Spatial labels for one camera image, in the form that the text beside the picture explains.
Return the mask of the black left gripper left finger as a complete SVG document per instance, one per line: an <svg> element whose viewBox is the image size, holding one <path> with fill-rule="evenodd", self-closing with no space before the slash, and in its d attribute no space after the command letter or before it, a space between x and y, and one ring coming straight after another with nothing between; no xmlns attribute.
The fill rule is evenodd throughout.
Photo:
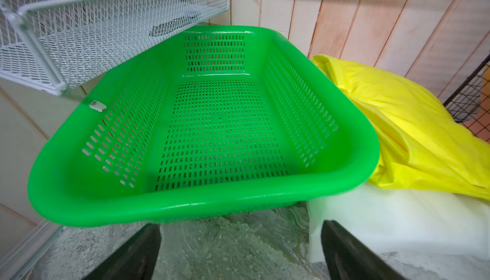
<svg viewBox="0 0 490 280"><path fill-rule="evenodd" d="M86 279L151 279L160 251L160 227L146 224Z"/></svg>

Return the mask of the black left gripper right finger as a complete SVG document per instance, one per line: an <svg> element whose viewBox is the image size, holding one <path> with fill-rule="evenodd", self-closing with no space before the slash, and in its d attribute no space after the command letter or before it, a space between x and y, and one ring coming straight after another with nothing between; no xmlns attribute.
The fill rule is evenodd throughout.
<svg viewBox="0 0 490 280"><path fill-rule="evenodd" d="M404 278L336 221L323 222L321 243L331 279Z"/></svg>

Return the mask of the neon yellow raincoat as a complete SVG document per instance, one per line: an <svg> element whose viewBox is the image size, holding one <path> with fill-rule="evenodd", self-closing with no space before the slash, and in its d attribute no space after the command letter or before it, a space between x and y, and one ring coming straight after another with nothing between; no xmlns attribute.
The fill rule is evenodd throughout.
<svg viewBox="0 0 490 280"><path fill-rule="evenodd" d="M328 55L312 59L369 119L380 142L370 183L489 199L489 144L456 123L426 88Z"/></svg>

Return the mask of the green plastic perforated basket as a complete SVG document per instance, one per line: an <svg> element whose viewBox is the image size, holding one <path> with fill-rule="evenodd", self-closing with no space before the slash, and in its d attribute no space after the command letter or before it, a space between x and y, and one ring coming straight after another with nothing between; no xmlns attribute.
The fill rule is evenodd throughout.
<svg viewBox="0 0 490 280"><path fill-rule="evenodd" d="M379 157L367 117L282 34L196 26L103 76L28 198L64 226L196 220L348 192Z"/></svg>

